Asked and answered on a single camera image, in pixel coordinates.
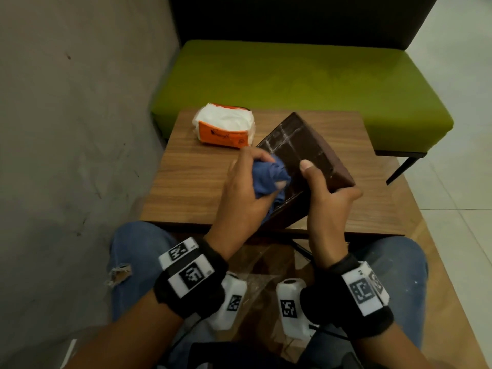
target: gray concrete wall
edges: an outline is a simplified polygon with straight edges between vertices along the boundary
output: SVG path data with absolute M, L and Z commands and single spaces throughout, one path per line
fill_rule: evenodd
M 107 323 L 114 229 L 162 145 L 168 0 L 0 0 L 0 358 Z

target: green cushion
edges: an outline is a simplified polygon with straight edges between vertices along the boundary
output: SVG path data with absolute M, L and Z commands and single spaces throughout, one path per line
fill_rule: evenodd
M 164 137 L 181 109 L 359 111 L 375 150 L 427 152 L 453 120 L 406 52 L 242 41 L 188 41 L 152 106 Z

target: hand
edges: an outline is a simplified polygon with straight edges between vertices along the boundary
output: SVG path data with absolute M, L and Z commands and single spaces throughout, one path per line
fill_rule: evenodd
M 239 158 L 229 166 L 215 221 L 205 236 L 209 245 L 225 260 L 258 230 L 279 193 L 276 191 L 256 199 L 252 175 L 255 160 L 275 163 L 275 159 L 265 150 L 241 148 Z M 283 189 L 286 182 L 275 185 Z
M 354 200 L 362 191 L 354 186 L 330 193 L 319 168 L 302 160 L 299 168 L 311 188 L 311 203 L 307 217 L 310 248 L 319 267 L 327 268 L 348 254 L 345 226 Z

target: left hand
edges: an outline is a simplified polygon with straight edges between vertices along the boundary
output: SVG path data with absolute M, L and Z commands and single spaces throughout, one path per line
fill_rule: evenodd
M 276 191 L 256 199 L 253 189 L 253 161 L 275 163 L 267 151 L 244 147 L 229 166 L 222 197 L 212 228 L 205 235 L 209 245 L 228 260 L 260 227 L 268 213 Z M 285 184 L 277 183 L 279 189 Z

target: wooden table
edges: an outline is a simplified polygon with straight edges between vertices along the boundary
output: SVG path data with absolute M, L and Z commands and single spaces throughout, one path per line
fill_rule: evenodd
M 238 150 L 198 141 L 191 121 L 195 110 L 181 111 L 147 197 L 141 220 L 166 225 L 210 225 L 216 215 L 229 163 Z M 253 110 L 258 144 L 291 111 Z M 404 235 L 364 122 L 357 112 L 298 111 L 348 168 L 364 196 L 353 205 L 348 233 Z M 289 229 L 306 231 L 306 218 Z

